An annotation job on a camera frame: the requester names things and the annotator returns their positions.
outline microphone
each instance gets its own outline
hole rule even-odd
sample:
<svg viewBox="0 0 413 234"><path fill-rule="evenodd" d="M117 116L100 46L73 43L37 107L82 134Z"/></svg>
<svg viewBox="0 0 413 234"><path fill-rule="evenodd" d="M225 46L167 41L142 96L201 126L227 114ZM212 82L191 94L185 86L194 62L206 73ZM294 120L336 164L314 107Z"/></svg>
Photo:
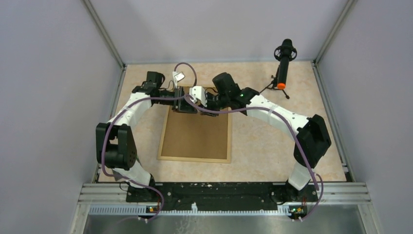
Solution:
<svg viewBox="0 0 413 234"><path fill-rule="evenodd" d="M297 57L297 50L293 47L293 42L290 39L285 39L281 46L275 49L274 57L280 61L277 88L283 90L287 82L288 64Z"/></svg>

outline white cable tie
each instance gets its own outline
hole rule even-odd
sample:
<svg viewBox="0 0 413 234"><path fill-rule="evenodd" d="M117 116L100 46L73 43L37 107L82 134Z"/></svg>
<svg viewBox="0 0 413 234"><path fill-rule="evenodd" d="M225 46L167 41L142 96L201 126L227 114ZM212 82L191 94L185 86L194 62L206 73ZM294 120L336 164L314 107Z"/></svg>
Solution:
<svg viewBox="0 0 413 234"><path fill-rule="evenodd" d="M135 177L133 177L133 178L129 178L129 180L133 180L133 181L135 181L135 182L138 182L139 180L138 180L138 176L136 175Z"/></svg>
<svg viewBox="0 0 413 234"><path fill-rule="evenodd" d="M275 108L277 108L277 107L278 107L278 105L272 105L271 108L270 108L270 110L268 111L268 123L269 123L269 124L271 124L270 121L271 121L272 112L273 112L273 111L275 110Z"/></svg>
<svg viewBox="0 0 413 234"><path fill-rule="evenodd" d="M189 99L193 102L193 103L196 103L198 100L196 99L196 98L194 98L192 95L189 95L188 96L189 97Z"/></svg>
<svg viewBox="0 0 413 234"><path fill-rule="evenodd" d="M126 110L126 112L131 112L133 114L133 110L129 107L124 107L123 110Z"/></svg>

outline black metal base plate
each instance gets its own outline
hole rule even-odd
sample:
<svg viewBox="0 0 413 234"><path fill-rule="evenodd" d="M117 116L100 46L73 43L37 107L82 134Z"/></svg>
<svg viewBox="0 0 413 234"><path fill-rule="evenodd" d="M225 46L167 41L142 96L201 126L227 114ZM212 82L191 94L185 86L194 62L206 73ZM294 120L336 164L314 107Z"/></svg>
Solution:
<svg viewBox="0 0 413 234"><path fill-rule="evenodd" d="M313 194L313 185L307 185L294 196L290 196L285 183L273 182L229 182L229 183L156 183L165 198L163 210L191 210L196 202L199 211L258 211L276 210L277 203L301 202L305 197L307 202L317 200ZM128 188L127 202L145 202L134 187ZM157 202L156 195L150 198Z"/></svg>

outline wooden frame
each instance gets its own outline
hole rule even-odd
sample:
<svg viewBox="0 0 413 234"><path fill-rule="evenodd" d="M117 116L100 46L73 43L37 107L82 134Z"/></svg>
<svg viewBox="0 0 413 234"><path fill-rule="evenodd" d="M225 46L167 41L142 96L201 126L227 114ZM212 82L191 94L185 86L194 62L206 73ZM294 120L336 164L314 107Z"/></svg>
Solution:
<svg viewBox="0 0 413 234"><path fill-rule="evenodd" d="M162 156L161 154L162 154L162 150L164 146L165 132L166 132L170 109L171 107L167 108L167 112L165 114L164 125L162 127L161 140L160 140L159 148L158 148L158 157L157 157L158 160L185 161L185 162L211 162L211 163L230 163L231 162L232 115L230 114L228 114L226 159Z"/></svg>

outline metal floor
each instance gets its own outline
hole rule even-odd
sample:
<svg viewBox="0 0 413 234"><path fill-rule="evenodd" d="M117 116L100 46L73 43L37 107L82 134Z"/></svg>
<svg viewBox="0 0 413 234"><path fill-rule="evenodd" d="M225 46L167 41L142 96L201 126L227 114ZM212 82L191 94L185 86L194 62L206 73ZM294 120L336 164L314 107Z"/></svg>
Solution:
<svg viewBox="0 0 413 234"><path fill-rule="evenodd" d="M89 215L84 234L365 234L357 205L319 206L304 222L285 216L160 216L153 222Z"/></svg>

